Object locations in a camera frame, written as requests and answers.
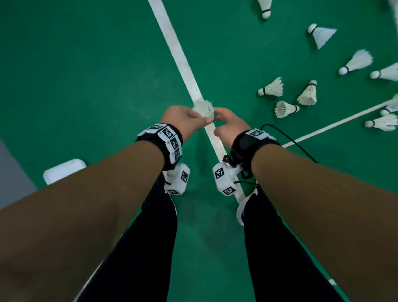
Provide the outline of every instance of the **person's left hand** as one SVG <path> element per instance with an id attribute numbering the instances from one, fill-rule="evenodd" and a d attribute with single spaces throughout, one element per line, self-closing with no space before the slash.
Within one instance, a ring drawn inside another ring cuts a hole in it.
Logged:
<path id="1" fill-rule="evenodd" d="M 188 107 L 176 105 L 167 108 L 160 120 L 161 124 L 170 124 L 176 127 L 182 135 L 184 143 L 192 134 L 213 122 L 212 118 L 203 118 Z"/>

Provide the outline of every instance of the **black wristband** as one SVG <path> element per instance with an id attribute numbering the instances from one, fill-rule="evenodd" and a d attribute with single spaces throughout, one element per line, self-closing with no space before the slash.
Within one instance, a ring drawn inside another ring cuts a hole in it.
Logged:
<path id="1" fill-rule="evenodd" d="M 170 124 L 155 124 L 139 133 L 136 141 L 149 141 L 161 150 L 164 156 L 162 171 L 174 169 L 182 156 L 181 132 Z"/>
<path id="2" fill-rule="evenodd" d="M 235 138 L 234 143 L 232 144 L 230 163 L 232 165 L 241 164 L 243 170 L 248 172 L 248 176 L 244 178 L 250 178 L 253 176 L 251 165 L 254 154 L 262 146 L 268 144 L 280 146 L 277 140 L 267 132 L 259 129 L 243 131 Z"/>

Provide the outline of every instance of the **wire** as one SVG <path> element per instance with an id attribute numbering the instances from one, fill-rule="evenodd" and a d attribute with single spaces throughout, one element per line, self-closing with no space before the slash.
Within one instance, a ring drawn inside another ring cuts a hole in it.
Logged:
<path id="1" fill-rule="evenodd" d="M 238 183 L 243 183 L 243 184 L 256 184 L 255 182 L 249 182 L 249 181 L 234 181 L 234 184 L 238 184 Z"/>
<path id="2" fill-rule="evenodd" d="M 278 128 L 276 128 L 274 125 L 271 125 L 271 124 L 262 125 L 260 130 L 262 130 L 264 126 L 271 126 L 272 128 L 278 130 L 280 133 L 282 133 L 284 136 L 286 136 L 289 140 L 291 140 L 292 143 L 294 143 L 297 147 L 299 147 L 301 149 L 301 151 L 303 151 L 314 163 L 318 164 L 318 162 L 315 160 L 315 158 L 313 158 L 307 151 L 304 150 L 303 147 L 301 147 L 298 143 L 296 143 L 294 141 L 294 139 L 292 139 L 291 137 L 287 136 L 287 134 L 285 134 L 284 132 L 282 132 L 281 130 L 279 130 Z"/>

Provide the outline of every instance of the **black pants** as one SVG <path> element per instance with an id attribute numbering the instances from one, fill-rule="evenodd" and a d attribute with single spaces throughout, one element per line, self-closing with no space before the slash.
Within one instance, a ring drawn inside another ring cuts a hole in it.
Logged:
<path id="1" fill-rule="evenodd" d="M 159 179 L 141 210 L 79 302 L 167 300 L 177 215 Z M 343 301 L 260 188 L 247 202 L 243 221 L 257 301 Z"/>

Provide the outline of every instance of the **white court line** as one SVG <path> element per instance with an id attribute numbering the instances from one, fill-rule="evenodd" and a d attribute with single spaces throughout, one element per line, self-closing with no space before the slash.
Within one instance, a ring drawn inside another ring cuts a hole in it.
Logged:
<path id="1" fill-rule="evenodd" d="M 162 0 L 148 0 L 148 2 L 152 8 L 156 20 L 158 21 L 160 30 L 162 31 L 166 43 L 170 48 L 172 56 L 177 64 L 178 70 L 182 76 L 185 86 L 188 89 L 192 101 L 195 103 L 195 101 L 197 100 L 202 100 L 202 94 L 196 83 L 195 77 L 193 76 L 192 70 L 189 67 L 187 58 L 185 57 L 182 47 L 178 41 L 176 32 L 174 31 L 173 25 L 170 22 Z M 210 124 L 205 127 L 206 133 L 210 139 L 214 151 L 216 152 L 217 158 L 219 159 L 219 161 L 222 161 L 224 155 L 226 155 L 226 151 L 221 140 L 218 137 L 214 136 L 214 129 L 214 124 Z M 236 184 L 236 187 L 237 193 L 235 194 L 235 197 L 238 202 L 241 202 L 242 200 L 244 200 L 245 194 L 243 193 L 240 184 Z"/>
<path id="2" fill-rule="evenodd" d="M 354 120 L 356 118 L 359 118 L 360 116 L 368 114 L 368 113 L 370 113 L 372 111 L 375 111 L 377 109 L 383 108 L 384 106 L 386 106 L 386 105 L 388 105 L 388 104 L 390 104 L 392 102 L 395 102 L 395 101 L 397 101 L 396 98 L 388 100 L 388 101 L 385 101 L 384 103 L 381 103 L 379 105 L 373 106 L 372 108 L 369 108 L 369 109 L 366 109 L 364 111 L 361 111 L 360 113 L 354 114 L 353 116 L 350 116 L 350 117 L 347 117 L 347 118 L 345 118 L 345 119 L 343 119 L 341 121 L 335 122 L 334 124 L 331 124 L 331 125 L 326 126 L 326 127 L 322 128 L 322 129 L 316 130 L 316 131 L 314 131 L 314 132 L 312 132 L 310 134 L 304 135 L 304 136 L 302 136 L 302 137 L 300 137 L 298 139 L 295 139 L 295 141 L 296 141 L 296 143 L 298 143 L 300 141 L 304 141 L 304 140 L 306 140 L 306 139 L 308 139 L 310 137 L 316 136 L 316 135 L 318 135 L 318 134 L 320 134 L 322 132 L 328 131 L 328 130 L 330 130 L 332 128 L 335 128 L 335 127 L 340 126 L 340 125 L 342 125 L 344 123 L 347 123 L 347 122 L 352 121 L 352 120 Z M 294 145 L 294 143 L 293 142 L 289 142 L 289 143 L 286 143 L 286 144 L 282 145 L 282 147 L 283 148 L 287 148 L 287 147 L 290 147 L 292 145 Z"/>

